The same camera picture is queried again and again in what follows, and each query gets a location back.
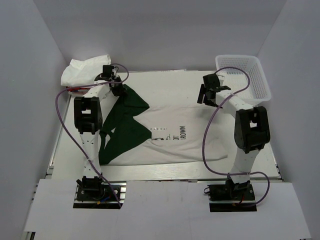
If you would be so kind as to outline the white and green t-shirt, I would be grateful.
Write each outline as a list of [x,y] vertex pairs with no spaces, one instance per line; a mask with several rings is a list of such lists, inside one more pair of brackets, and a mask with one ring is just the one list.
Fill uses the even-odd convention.
[[214,124],[204,137],[214,111],[206,105],[150,106],[128,85],[103,123],[98,152],[102,166],[137,166],[201,162],[228,156],[220,128]]

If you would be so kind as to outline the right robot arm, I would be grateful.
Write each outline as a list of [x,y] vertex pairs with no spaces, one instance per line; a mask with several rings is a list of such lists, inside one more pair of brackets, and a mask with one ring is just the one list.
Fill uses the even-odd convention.
[[270,142],[268,113],[263,106],[253,106],[236,96],[228,86],[221,85],[215,73],[205,75],[197,102],[215,107],[214,115],[221,109],[234,120],[234,141],[237,152],[233,166],[226,176],[232,183],[225,188],[226,195],[236,200],[249,184],[250,173],[257,155]]

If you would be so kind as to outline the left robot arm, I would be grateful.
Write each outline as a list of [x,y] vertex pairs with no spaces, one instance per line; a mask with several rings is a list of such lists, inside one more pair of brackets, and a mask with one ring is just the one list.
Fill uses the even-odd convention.
[[115,97],[126,93],[123,81],[118,75],[121,65],[112,63],[102,66],[102,73],[94,79],[87,93],[74,99],[74,125],[78,130],[82,149],[85,153],[83,176],[86,178],[101,177],[99,163],[99,131],[103,126],[101,101],[108,92]]

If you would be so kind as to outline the crumpled white t-shirt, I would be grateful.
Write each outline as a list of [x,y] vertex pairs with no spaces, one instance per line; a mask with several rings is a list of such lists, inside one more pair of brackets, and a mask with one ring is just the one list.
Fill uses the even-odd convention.
[[93,84],[97,75],[103,72],[103,65],[111,64],[111,57],[100,55],[87,60],[72,59],[60,79],[63,87],[77,87]]

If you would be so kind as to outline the white plastic basket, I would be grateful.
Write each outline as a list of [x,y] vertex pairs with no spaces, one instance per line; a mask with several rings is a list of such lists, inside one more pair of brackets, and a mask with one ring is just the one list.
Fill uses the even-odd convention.
[[218,55],[215,57],[217,73],[223,84],[233,92],[245,87],[238,97],[248,104],[258,105],[272,98],[260,60],[251,55]]

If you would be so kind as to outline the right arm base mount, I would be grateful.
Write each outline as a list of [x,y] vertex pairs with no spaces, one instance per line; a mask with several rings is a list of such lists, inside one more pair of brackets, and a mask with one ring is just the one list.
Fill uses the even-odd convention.
[[256,198],[251,182],[210,184],[203,193],[208,195],[211,213],[256,212]]

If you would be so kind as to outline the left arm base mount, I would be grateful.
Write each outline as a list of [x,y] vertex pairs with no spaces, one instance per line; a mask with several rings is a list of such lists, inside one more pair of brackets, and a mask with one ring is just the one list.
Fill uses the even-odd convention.
[[83,177],[76,181],[74,209],[119,210],[125,200],[126,183],[108,183],[100,177]]

